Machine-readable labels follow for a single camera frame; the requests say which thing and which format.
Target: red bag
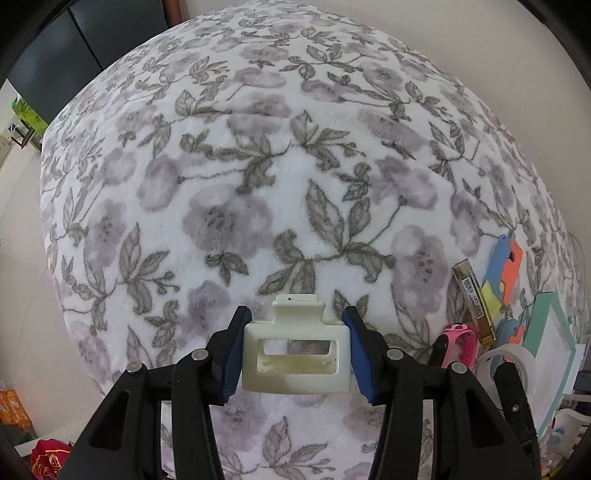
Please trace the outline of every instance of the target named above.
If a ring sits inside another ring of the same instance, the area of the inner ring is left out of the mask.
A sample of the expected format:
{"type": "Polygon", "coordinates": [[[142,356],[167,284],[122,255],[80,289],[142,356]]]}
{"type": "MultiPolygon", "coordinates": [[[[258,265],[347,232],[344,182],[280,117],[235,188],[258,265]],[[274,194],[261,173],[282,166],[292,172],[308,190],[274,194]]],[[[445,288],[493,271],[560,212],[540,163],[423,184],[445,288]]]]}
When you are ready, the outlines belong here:
{"type": "Polygon", "coordinates": [[[70,445],[59,440],[39,440],[31,452],[31,470],[37,480],[57,480],[68,455],[70,445]]]}

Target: sticky note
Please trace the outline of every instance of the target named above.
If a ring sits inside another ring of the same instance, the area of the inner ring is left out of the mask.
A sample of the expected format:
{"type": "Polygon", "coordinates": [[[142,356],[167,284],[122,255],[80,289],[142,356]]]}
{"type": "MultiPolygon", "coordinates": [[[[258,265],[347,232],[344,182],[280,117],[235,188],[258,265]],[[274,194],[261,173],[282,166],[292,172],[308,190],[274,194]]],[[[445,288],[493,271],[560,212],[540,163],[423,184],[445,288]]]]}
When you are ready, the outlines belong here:
{"type": "Polygon", "coordinates": [[[482,299],[486,305],[486,309],[488,310],[489,315],[491,316],[491,320],[499,314],[501,310],[501,301],[492,291],[492,287],[490,282],[486,281],[482,286],[480,293],[482,294],[482,299]]]}

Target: barcode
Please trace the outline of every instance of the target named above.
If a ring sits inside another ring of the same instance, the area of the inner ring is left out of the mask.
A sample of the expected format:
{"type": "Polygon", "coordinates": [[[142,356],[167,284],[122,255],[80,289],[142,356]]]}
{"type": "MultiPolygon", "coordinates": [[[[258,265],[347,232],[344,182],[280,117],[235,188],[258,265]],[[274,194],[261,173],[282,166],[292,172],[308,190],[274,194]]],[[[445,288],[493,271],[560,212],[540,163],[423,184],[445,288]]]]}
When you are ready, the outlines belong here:
{"type": "Polygon", "coordinates": [[[464,278],[464,286],[466,287],[466,291],[468,292],[468,294],[476,293],[476,291],[474,290],[474,284],[472,283],[472,280],[470,278],[464,278]]]}
{"type": "Polygon", "coordinates": [[[478,298],[478,293],[476,292],[474,282],[470,277],[468,277],[464,278],[464,280],[462,280],[462,283],[464,285],[464,288],[466,289],[466,293],[468,295],[468,298],[470,299],[470,303],[472,303],[472,306],[474,307],[474,315],[477,319],[483,317],[484,311],[482,310],[482,305],[478,298]]]}

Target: pink watch strap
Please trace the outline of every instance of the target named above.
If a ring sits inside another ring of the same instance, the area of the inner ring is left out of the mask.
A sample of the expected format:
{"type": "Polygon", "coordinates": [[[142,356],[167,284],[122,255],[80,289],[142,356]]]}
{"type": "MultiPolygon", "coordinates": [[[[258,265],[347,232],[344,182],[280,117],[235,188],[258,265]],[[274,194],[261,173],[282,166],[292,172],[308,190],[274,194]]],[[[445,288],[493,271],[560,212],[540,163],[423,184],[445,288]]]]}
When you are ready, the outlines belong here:
{"type": "Polygon", "coordinates": [[[442,335],[447,336],[449,345],[441,366],[447,368],[449,364],[458,360],[451,347],[462,337],[462,353],[460,354],[459,361],[472,369],[476,362],[476,354],[478,353],[478,337],[474,330],[470,330],[465,323],[454,323],[446,327],[442,335]]]}

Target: white tape roll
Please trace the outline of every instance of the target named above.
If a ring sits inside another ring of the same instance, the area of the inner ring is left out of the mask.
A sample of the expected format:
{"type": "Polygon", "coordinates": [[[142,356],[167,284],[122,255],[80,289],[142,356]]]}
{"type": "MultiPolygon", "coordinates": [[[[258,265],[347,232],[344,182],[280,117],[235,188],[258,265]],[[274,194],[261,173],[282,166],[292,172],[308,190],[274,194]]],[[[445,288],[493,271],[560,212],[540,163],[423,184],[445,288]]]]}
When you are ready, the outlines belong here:
{"type": "Polygon", "coordinates": [[[521,383],[525,390],[525,395],[528,399],[533,395],[535,385],[537,384],[538,370],[535,364],[535,358],[530,351],[516,343],[506,343],[482,355],[476,364],[476,378],[482,385],[482,388],[488,393],[497,408],[501,408],[501,399],[496,391],[495,381],[491,376],[491,364],[494,357],[498,355],[506,355],[514,362],[521,383]]]}

